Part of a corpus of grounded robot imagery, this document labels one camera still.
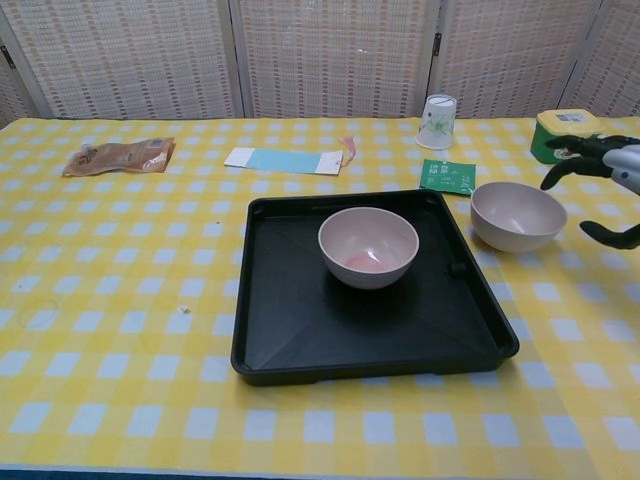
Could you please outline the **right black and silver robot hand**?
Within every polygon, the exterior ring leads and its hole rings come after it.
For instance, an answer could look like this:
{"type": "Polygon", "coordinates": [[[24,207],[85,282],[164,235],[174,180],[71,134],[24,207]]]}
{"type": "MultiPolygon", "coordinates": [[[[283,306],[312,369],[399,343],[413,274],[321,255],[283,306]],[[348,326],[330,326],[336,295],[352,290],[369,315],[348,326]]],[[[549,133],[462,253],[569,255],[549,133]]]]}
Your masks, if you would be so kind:
{"type": "MultiPolygon", "coordinates": [[[[554,187],[564,176],[577,174],[613,180],[639,194],[639,139],[623,135],[582,138],[563,135],[545,143],[549,148],[565,148],[575,154],[555,164],[541,182],[543,191],[554,187]]],[[[639,246],[639,225],[614,232],[594,221],[580,223],[581,230],[593,240],[618,250],[639,246]]]]}

